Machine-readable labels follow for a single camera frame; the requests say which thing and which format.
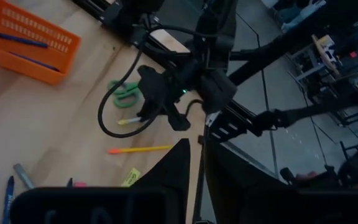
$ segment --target green scissors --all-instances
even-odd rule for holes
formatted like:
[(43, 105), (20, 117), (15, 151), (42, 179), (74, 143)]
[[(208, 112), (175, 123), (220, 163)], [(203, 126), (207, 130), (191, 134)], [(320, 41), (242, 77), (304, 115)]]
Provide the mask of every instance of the green scissors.
[[(117, 80), (109, 82), (108, 89), (110, 90), (116, 83)], [(114, 91), (116, 98), (113, 100), (114, 105), (118, 108), (130, 108), (134, 106), (139, 100), (139, 88), (137, 87), (137, 82), (134, 83), (124, 83), (121, 85), (122, 90)], [(131, 101), (124, 101), (126, 98), (132, 98)]]

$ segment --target orange pencil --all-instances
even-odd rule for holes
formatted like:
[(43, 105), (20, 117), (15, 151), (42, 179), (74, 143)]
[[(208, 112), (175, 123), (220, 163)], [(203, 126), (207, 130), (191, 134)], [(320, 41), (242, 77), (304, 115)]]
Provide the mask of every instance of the orange pencil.
[(110, 149), (109, 154), (119, 154), (119, 153), (128, 153), (128, 152), (149, 152), (149, 151), (157, 151), (164, 149), (171, 149), (173, 146), (152, 146), (152, 147), (135, 147), (135, 148), (127, 148), (127, 149)]

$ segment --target yellow sticky note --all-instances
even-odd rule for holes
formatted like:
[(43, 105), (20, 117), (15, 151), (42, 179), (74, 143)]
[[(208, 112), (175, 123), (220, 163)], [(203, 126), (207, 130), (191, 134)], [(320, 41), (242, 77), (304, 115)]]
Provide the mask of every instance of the yellow sticky note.
[(125, 178), (124, 183), (121, 184), (121, 187), (130, 187), (139, 178), (140, 178), (140, 172), (137, 169), (132, 168), (132, 170), (129, 172), (127, 178)]

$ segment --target cable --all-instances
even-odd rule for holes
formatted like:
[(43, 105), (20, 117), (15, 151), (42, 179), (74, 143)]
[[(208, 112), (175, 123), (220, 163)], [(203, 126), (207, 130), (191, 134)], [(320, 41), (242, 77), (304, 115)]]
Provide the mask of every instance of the cable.
[(223, 31), (223, 29), (219, 30), (217, 33), (215, 34), (203, 34), (200, 32), (196, 32), (196, 31), (192, 31), (186, 28), (182, 28), (182, 27), (176, 27), (176, 26), (161, 26), (158, 25), (156, 27), (151, 28), (150, 30), (148, 30), (148, 32), (146, 32), (143, 35), (142, 41), (139, 44), (139, 51), (136, 55), (136, 58), (134, 60), (134, 63), (132, 63), (131, 67), (129, 68), (129, 70), (127, 71), (127, 73), (122, 77), (122, 79), (120, 79), (109, 91), (107, 91), (107, 93), (103, 96), (99, 108), (98, 108), (98, 123), (100, 128), (102, 129), (102, 131), (104, 133), (106, 133), (108, 136), (114, 137), (114, 138), (129, 138), (132, 137), (136, 134), (141, 133), (143, 130), (145, 130), (147, 127), (149, 127), (151, 125), (151, 123), (153, 123), (153, 121), (157, 118), (157, 116), (160, 114), (161, 109), (163, 108), (163, 102), (164, 100), (162, 100), (158, 106), (157, 109), (155, 110), (155, 112), (150, 116), (150, 119), (143, 125), (141, 126), (139, 129), (136, 129), (135, 131), (132, 131), (130, 133), (125, 133), (125, 134), (117, 134), (117, 133), (113, 133), (111, 131), (109, 131), (107, 129), (107, 127), (104, 125), (103, 123), (103, 109), (104, 106), (106, 106), (106, 102), (108, 100), (108, 98), (112, 95), (112, 93), (114, 93), (114, 91), (116, 91), (118, 89), (118, 87), (120, 87), (129, 77), (129, 75), (131, 75), (131, 73), (134, 71), (135, 66), (137, 65), (137, 62), (140, 59), (140, 56), (143, 53), (143, 48), (145, 47), (146, 43), (147, 43), (147, 38), (149, 38), (149, 35), (159, 29), (165, 29), (165, 30), (176, 30), (179, 32), (183, 32), (186, 34), (193, 34), (193, 35), (197, 35), (200, 37), (217, 37), (220, 32)]
[(193, 104), (195, 104), (195, 103), (199, 103), (202, 105), (204, 102), (199, 99), (191, 100), (190, 103), (187, 105), (187, 109), (186, 109), (186, 113), (185, 113), (186, 117), (187, 117), (187, 115), (189, 115), (191, 106), (193, 106)]

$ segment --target orange basket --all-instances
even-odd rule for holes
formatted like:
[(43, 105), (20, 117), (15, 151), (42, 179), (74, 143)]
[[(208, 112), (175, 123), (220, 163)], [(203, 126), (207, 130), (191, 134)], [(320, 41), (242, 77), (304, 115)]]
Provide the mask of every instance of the orange basket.
[(0, 66), (53, 85), (68, 75), (81, 42), (77, 35), (3, 0), (0, 33), (47, 44), (41, 48), (0, 38)]

